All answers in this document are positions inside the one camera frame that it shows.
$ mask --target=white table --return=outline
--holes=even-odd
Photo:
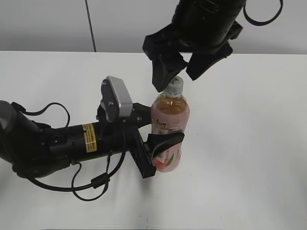
[[[0,99],[28,111],[60,102],[71,125],[86,124],[95,122],[107,75],[151,105],[151,74],[144,54],[0,52]],[[232,55],[196,82],[180,75],[191,116],[175,171],[143,180],[127,154],[107,193],[82,202],[34,186],[1,160],[1,229],[307,229],[307,56]],[[55,106],[36,120],[61,127],[66,115]],[[76,184],[105,166],[106,158],[85,162]],[[69,186],[76,170],[42,181]]]

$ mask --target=pink bottle label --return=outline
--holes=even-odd
[[[167,115],[157,109],[152,109],[152,133],[153,134],[171,134],[184,132],[189,119],[189,107],[183,113],[178,115]],[[175,169],[181,157],[181,143],[177,144],[163,153],[153,161],[158,170],[169,172]]]

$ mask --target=bottle cap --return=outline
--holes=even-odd
[[[183,91],[183,79],[179,76],[175,76],[166,89],[163,91],[166,97],[180,97]]]

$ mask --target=robotic arm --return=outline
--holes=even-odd
[[[196,80],[209,67],[228,57],[233,51],[229,39],[236,39],[242,30],[235,19],[245,4],[246,0],[180,0],[171,24],[146,36],[143,44],[144,52],[153,63],[153,85],[157,91],[165,89],[184,68],[192,80]],[[281,9],[269,22],[277,18]],[[189,63],[180,52],[193,53]],[[132,103],[121,79],[107,77],[102,82],[101,93],[103,98],[96,116],[98,122],[78,126],[69,126],[70,115],[59,103],[51,103],[39,112],[30,113],[17,103],[0,101],[0,158],[11,163],[18,176],[35,185],[53,191],[73,192],[85,201],[95,200],[107,190],[110,177],[120,168],[126,151],[131,153],[143,178],[154,176],[153,159],[182,142],[184,134],[149,134],[147,141],[143,142],[138,129],[151,123],[150,107]],[[24,116],[40,115],[54,104],[62,106],[68,114],[64,128],[53,129]],[[110,157],[116,153],[121,153],[121,158],[109,173]],[[74,179],[81,169],[80,162],[104,156],[108,157],[106,172],[87,185],[74,187]],[[36,179],[71,164],[80,166],[71,187],[54,187]],[[76,194],[76,191],[102,185],[105,188],[96,198],[87,200]]]
[[[235,20],[244,8],[245,18],[256,26],[273,22],[282,12],[266,22],[251,19],[247,0],[180,0],[172,22],[159,32],[146,36],[143,50],[153,63],[153,85],[158,92],[184,68],[194,81],[233,50],[229,40],[236,39],[243,27]],[[180,52],[192,53],[186,62]]]

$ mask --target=cable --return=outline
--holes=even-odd
[[[244,8],[243,8],[244,16],[245,16],[246,20],[249,23],[251,23],[252,25],[255,25],[255,26],[268,25],[268,24],[272,23],[273,21],[275,21],[279,17],[279,15],[282,13],[282,11],[283,11],[283,0],[279,0],[279,1],[280,1],[280,8],[279,8],[277,14],[273,18],[268,20],[268,21],[258,22],[258,21],[255,21],[254,19],[252,19],[251,17],[249,17],[248,13],[246,12],[246,3],[244,4]]]
[[[78,171],[76,172],[76,174],[73,176],[72,178],[72,181],[71,181],[71,188],[73,189],[72,193],[75,195],[75,197],[77,197],[79,200],[82,200],[82,201],[94,201],[94,200],[97,200],[98,198],[100,198],[108,189],[109,187],[109,180],[110,180],[110,177],[113,176],[118,170],[119,168],[121,167],[124,159],[125,159],[125,156],[126,156],[126,151],[127,151],[127,146],[126,146],[126,137],[125,137],[125,132],[124,132],[124,129],[122,129],[122,133],[123,133],[123,150],[121,152],[121,156],[120,156],[120,159],[116,165],[116,167],[112,170],[112,172],[110,174],[107,173],[107,171],[109,170],[109,166],[110,166],[110,162],[111,162],[111,155],[109,154],[108,157],[107,157],[107,164],[106,164],[106,173],[100,175],[101,176],[101,181],[104,182],[105,180],[105,187],[102,191],[102,193],[94,198],[91,198],[91,199],[85,199],[81,196],[79,196],[77,193],[76,193],[76,190],[75,187],[74,187],[74,181],[76,179],[76,176],[78,175],[78,173],[80,172],[81,168],[82,168],[82,164],[80,162],[76,162],[76,164],[79,165],[79,169]]]
[[[116,167],[112,170],[112,172],[110,172],[109,177],[113,176],[119,170],[126,156],[127,146],[126,146],[126,137],[124,129],[122,129],[122,133],[123,133],[123,150],[121,152],[121,156]]]
[[[42,115],[50,106],[52,105],[59,105],[61,106],[65,112],[67,113],[67,123],[65,125],[65,128],[68,127],[70,121],[71,121],[71,115],[69,114],[68,110],[65,108],[65,106],[63,106],[62,104],[60,103],[57,103],[57,102],[52,102],[48,105],[46,105],[45,108],[43,108],[42,110],[39,110],[37,112],[27,112],[26,109],[24,107],[22,107],[20,104],[16,103],[16,102],[13,102],[12,103],[12,106],[19,112],[23,113],[24,115],[27,115],[27,116],[38,116],[38,115]]]
[[[88,23],[89,23],[89,25],[90,25],[90,31],[91,31],[93,49],[94,49],[94,52],[96,52],[96,44],[95,44],[95,39],[94,39],[94,33],[93,33],[93,28],[92,28],[92,22],[91,22],[90,11],[88,10],[87,0],[85,0],[85,7],[86,7],[86,14],[87,14]]]
[[[79,169],[78,169],[78,171],[75,173],[75,175],[73,176],[72,181],[71,181],[72,193],[75,195],[75,197],[77,197],[79,200],[82,200],[82,201],[94,201],[94,200],[97,200],[98,198],[100,198],[100,197],[107,191],[107,189],[108,189],[108,187],[109,187],[109,181],[108,181],[108,180],[106,181],[105,187],[104,187],[104,189],[103,189],[103,191],[102,191],[102,193],[101,193],[100,195],[98,195],[98,196],[96,196],[96,197],[94,197],[94,198],[91,198],[91,199],[85,199],[85,198],[79,196],[79,195],[76,193],[76,190],[75,190],[75,187],[73,186],[73,184],[74,184],[74,182],[75,182],[76,176],[78,175],[78,173],[80,172],[80,170],[81,170],[81,168],[82,168],[82,165],[81,165],[80,162],[76,162],[76,164],[79,165]]]

